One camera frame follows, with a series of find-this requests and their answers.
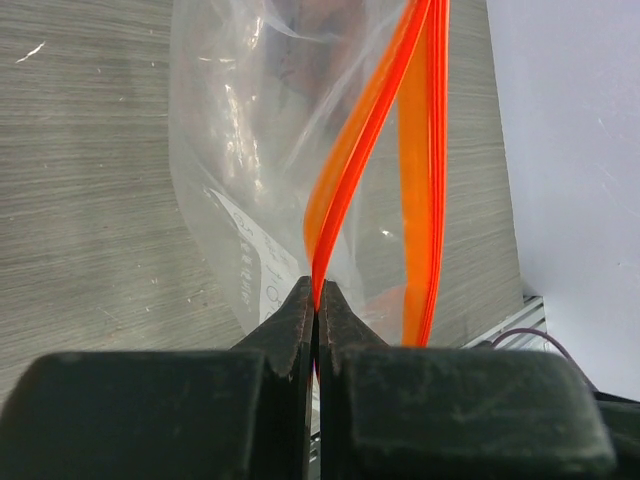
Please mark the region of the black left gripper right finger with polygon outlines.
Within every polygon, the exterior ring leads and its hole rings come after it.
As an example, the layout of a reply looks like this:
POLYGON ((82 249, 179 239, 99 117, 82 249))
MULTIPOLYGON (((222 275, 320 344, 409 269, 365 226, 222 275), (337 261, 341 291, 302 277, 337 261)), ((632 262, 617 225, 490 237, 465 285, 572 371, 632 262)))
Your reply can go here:
POLYGON ((601 479, 616 453, 562 357, 386 344, 324 286, 317 314, 326 479, 601 479))

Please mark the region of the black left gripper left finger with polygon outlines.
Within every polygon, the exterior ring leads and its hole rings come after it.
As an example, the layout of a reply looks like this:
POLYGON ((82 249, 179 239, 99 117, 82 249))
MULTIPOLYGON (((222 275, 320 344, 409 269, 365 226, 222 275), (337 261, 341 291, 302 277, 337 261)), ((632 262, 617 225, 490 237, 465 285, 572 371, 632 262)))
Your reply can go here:
POLYGON ((304 479, 311 283, 228 350, 37 358, 1 413, 5 479, 304 479))

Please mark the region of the clear zip top bag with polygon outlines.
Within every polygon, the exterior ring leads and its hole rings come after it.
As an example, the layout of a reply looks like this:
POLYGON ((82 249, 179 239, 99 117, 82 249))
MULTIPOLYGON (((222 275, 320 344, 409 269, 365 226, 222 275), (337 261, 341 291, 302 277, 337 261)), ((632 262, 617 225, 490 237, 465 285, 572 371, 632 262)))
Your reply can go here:
POLYGON ((446 1, 178 1, 169 157, 241 328, 302 277, 425 346, 444 251, 446 1))

